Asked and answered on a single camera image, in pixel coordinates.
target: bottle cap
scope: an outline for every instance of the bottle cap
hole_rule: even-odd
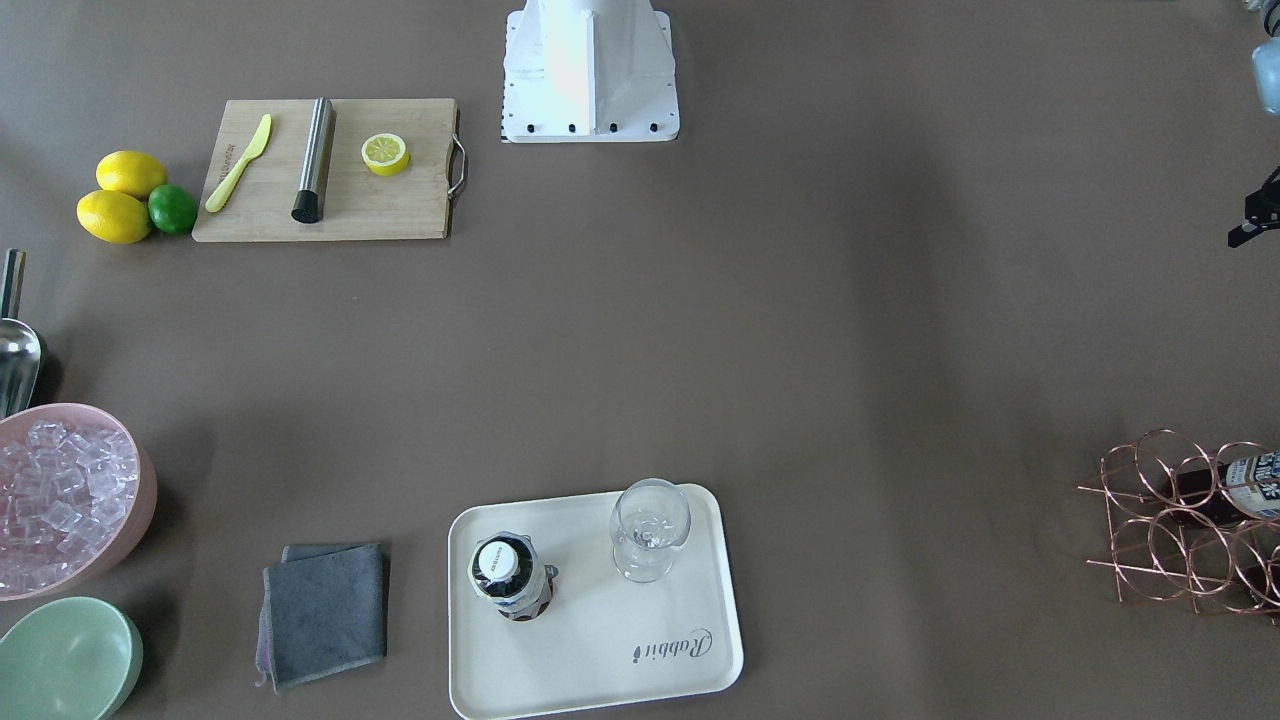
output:
[[[493,541],[480,548],[476,564],[480,566],[480,574],[486,580],[497,583],[516,574],[520,559],[516,556],[516,548],[503,541]]]

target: tray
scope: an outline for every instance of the tray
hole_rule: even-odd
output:
[[[456,100],[333,100],[335,119],[324,219],[302,224],[289,211],[298,192],[314,104],[315,99],[227,102],[200,193],[193,238],[287,242],[448,237]],[[205,200],[239,159],[264,113],[271,114],[266,150],[244,169],[227,206],[206,213]],[[410,163],[403,172],[379,177],[365,168],[360,147],[365,138],[379,132],[404,138]]]
[[[449,528],[449,700],[468,720],[529,717],[722,691],[742,670],[742,637],[719,503],[680,486],[692,528],[671,573],[649,584],[613,566],[609,514],[621,492],[472,507]],[[556,594],[526,623],[471,589],[476,543],[532,538],[556,565]]]

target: lemon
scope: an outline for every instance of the lemon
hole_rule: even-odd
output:
[[[137,242],[151,232],[147,206],[116,190],[95,190],[81,197],[76,218],[93,237],[120,245]]]
[[[394,176],[408,167],[408,146],[404,145],[404,138],[389,132],[380,132],[366,140],[360,154],[375,176]]]
[[[97,184],[146,200],[151,191],[164,184],[164,165],[146,152],[116,150],[97,163]]]

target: yellow knife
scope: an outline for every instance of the yellow knife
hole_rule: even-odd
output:
[[[209,196],[205,201],[205,210],[210,213],[216,213],[227,205],[227,199],[232,196],[232,191],[236,190],[236,183],[239,182],[241,173],[248,167],[250,160],[253,160],[266,150],[266,141],[271,137],[271,115],[270,113],[262,115],[262,122],[257,123],[257,129],[253,131],[253,140],[248,141],[248,147],[244,149],[244,154],[241,155],[239,160],[232,167],[232,170],[227,173],[223,182],[218,183],[214,188],[214,193]]]

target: ice scoop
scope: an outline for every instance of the ice scoop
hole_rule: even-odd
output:
[[[9,250],[4,261],[0,296],[0,418],[26,410],[40,374],[42,343],[31,325],[17,318],[22,295],[22,269],[27,254]]]

